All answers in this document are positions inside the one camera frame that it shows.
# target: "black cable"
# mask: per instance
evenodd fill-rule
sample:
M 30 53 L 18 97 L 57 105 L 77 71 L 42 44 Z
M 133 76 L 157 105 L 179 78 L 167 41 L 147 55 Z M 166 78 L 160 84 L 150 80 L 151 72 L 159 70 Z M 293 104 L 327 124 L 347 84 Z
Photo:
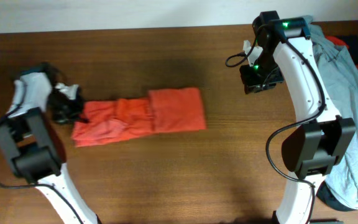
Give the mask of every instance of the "black cable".
M 323 112 L 324 112 L 324 109 L 326 107 L 326 99 L 325 99 L 325 95 L 324 95 L 324 90 L 323 90 L 323 87 L 320 83 L 320 80 L 316 74 L 316 72 L 314 71 L 313 67 L 310 65 L 309 61 L 288 41 L 287 38 L 282 38 L 282 39 L 285 39 L 285 43 L 289 46 L 289 48 L 291 48 L 301 59 L 302 61 L 305 63 L 305 65 L 309 68 L 316 84 L 317 84 L 317 87 L 318 87 L 318 90 L 319 90 L 319 94 L 320 94 L 320 97 L 321 97 L 321 106 L 319 106 L 318 108 L 318 112 L 311 116 L 310 118 L 307 118 L 307 119 L 304 119 L 302 121 L 298 121 L 298 122 L 295 122 L 293 124 L 289 124 L 287 126 L 284 126 L 278 130 L 276 130 L 275 132 L 273 132 L 269 138 L 267 139 L 266 141 L 266 156 L 267 156 L 267 159 L 270 163 L 270 165 L 273 167 L 273 169 L 278 172 L 281 176 L 283 176 L 284 178 L 288 179 L 288 180 L 291 180 L 291 181 L 295 181 L 295 182 L 299 182 L 299 183 L 304 183 L 304 184 L 308 184 L 311 188 L 311 195 L 312 195 L 312 199 L 311 199 L 311 207 L 310 207 L 310 212 L 309 212 L 309 216 L 308 216 L 308 219 L 306 221 L 306 224 L 310 222 L 311 220 L 311 215 L 313 213 L 313 207 L 314 207 L 314 202 L 316 200 L 316 191 L 315 191 L 315 187 L 313 183 L 307 181 L 307 180 L 300 180 L 300 179 L 296 179 L 296 178 L 293 178 L 293 177 L 290 177 L 289 175 L 286 175 L 284 174 L 281 170 L 279 170 L 277 168 L 277 166 L 274 164 L 272 158 L 270 157 L 270 151 L 269 151 L 269 146 L 270 146 L 270 142 L 272 141 L 272 139 L 278 135 L 279 133 L 285 131 L 285 130 L 288 130 L 290 128 L 294 128 L 298 125 L 301 125 L 301 124 L 305 124 L 307 122 L 310 122 L 314 119 L 316 119 L 318 116 L 320 116 Z
M 22 104 L 25 100 L 25 95 L 27 93 L 27 84 L 23 80 L 20 80 L 20 81 L 23 83 L 23 88 L 24 88 L 22 99 L 21 99 L 20 103 L 17 104 L 17 106 L 11 112 L 8 112 L 7 114 L 5 114 L 4 116 L 2 116 L 0 118 L 0 125 L 3 124 L 9 118 L 10 115 L 14 114 L 16 111 L 18 111 L 22 107 Z M 3 189 L 29 189 L 29 188 L 34 188 L 34 187 L 47 187 L 50 190 L 54 191 L 67 204 L 67 206 L 69 206 L 69 208 L 74 213 L 75 217 L 78 219 L 79 223 L 83 224 L 79 214 L 76 212 L 76 210 L 71 205 L 71 203 L 58 190 L 56 190 L 56 188 L 54 186 L 48 185 L 48 184 L 29 184 L 29 185 L 9 186 L 9 185 L 6 185 L 6 184 L 3 184 L 0 182 L 0 188 L 3 188 Z
M 240 52 L 240 53 L 238 53 L 238 54 L 232 55 L 232 56 L 230 56 L 230 57 L 228 57 L 228 58 L 226 59 L 226 61 L 225 61 L 224 64 L 225 64 L 227 67 L 229 67 L 229 68 L 233 68 L 233 67 L 239 66 L 239 65 L 241 65 L 243 62 L 245 62 L 245 60 L 248 59 L 248 57 L 251 55 L 252 51 L 254 50 L 254 47 L 255 47 L 255 45 L 256 45 L 256 41 L 257 41 L 257 39 L 258 39 L 259 34 L 260 34 L 261 31 L 262 31 L 262 28 L 267 27 L 267 26 L 269 26 L 269 25 L 267 25 L 267 24 L 261 25 L 261 26 L 256 30 L 255 40 L 254 40 L 254 43 L 252 44 L 252 47 L 251 47 L 251 49 L 249 50 L 248 54 L 246 54 L 245 52 Z M 241 61 L 235 63 L 234 65 L 229 65 L 230 59 L 232 59 L 232 58 L 234 58 L 234 57 L 244 57 L 244 58 L 241 59 Z
M 265 78 L 264 82 L 262 83 L 262 86 L 260 86 L 261 90 L 266 90 L 267 89 L 267 85 L 269 85 L 270 82 L 268 82 L 268 80 L 270 79 L 270 77 L 273 75 L 274 72 L 276 72 L 278 69 L 280 69 L 278 66 L 275 67 Z

